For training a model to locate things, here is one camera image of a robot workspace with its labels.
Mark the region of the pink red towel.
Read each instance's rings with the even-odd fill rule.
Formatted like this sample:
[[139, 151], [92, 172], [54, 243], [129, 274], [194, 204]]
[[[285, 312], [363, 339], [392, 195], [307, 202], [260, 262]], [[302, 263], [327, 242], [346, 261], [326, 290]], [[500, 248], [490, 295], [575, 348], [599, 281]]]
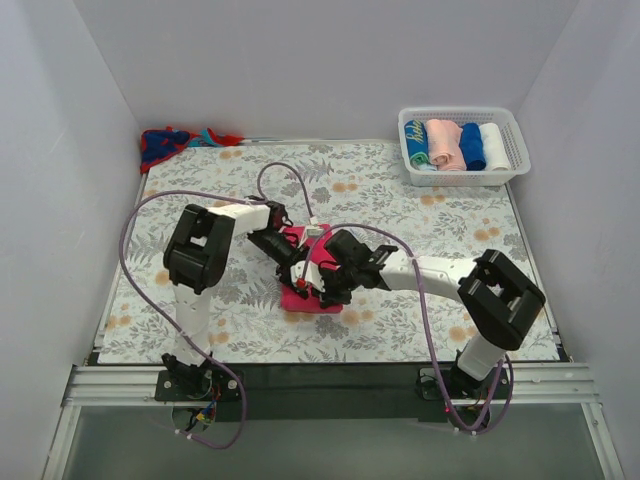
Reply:
[[[283, 233], [288, 237], [290, 243], [295, 246], [298, 246], [302, 239], [305, 239], [304, 245], [308, 247], [310, 247], [314, 241], [313, 238], [306, 234], [305, 226], [285, 227]], [[331, 263], [334, 263], [335, 259], [325, 249], [325, 244], [331, 236], [332, 232], [329, 232], [321, 239], [318, 246], [312, 252], [311, 261], [317, 265], [335, 270], [336, 266], [331, 266]], [[339, 314], [343, 310], [341, 304], [322, 308], [318, 298], [310, 295], [307, 299], [303, 299], [287, 286], [282, 286], [281, 288], [280, 306], [287, 312], [306, 314]]]

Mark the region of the red blue towel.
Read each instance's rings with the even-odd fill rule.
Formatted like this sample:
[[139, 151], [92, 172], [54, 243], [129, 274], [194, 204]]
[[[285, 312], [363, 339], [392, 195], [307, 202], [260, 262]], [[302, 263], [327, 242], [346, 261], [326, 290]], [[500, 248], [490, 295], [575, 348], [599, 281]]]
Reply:
[[197, 147], [233, 147], [240, 145], [245, 138], [231, 134], [217, 134], [211, 128], [199, 132], [179, 130], [171, 126], [164, 129], [149, 129], [140, 137], [141, 161], [139, 171], [148, 173], [159, 165], [180, 154], [187, 148]]

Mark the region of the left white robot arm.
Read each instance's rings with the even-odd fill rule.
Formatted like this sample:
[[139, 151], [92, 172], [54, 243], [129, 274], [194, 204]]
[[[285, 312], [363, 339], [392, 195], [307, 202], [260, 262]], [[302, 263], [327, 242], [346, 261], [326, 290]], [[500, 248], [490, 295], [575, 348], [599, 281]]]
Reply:
[[162, 362], [188, 398], [205, 398], [215, 383], [211, 373], [217, 368], [203, 355], [210, 352], [210, 305], [232, 240], [245, 235], [277, 264], [279, 280], [293, 286], [291, 268], [305, 259], [309, 247], [299, 236], [285, 233], [287, 220], [285, 207], [277, 202], [185, 207], [163, 257], [175, 294], [178, 340]]

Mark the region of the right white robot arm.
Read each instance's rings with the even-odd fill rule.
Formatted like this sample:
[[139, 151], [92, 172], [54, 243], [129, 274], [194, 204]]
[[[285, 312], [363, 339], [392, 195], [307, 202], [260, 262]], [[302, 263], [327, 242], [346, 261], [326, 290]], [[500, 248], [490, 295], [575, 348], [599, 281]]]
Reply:
[[317, 268], [321, 288], [314, 294], [322, 306], [346, 305], [360, 287], [423, 291], [464, 305], [477, 332], [445, 375], [447, 386], [464, 397], [486, 389], [494, 366], [521, 347], [546, 304], [539, 287], [498, 250], [475, 259], [414, 257], [397, 246], [372, 250], [346, 230], [324, 249], [334, 264]]

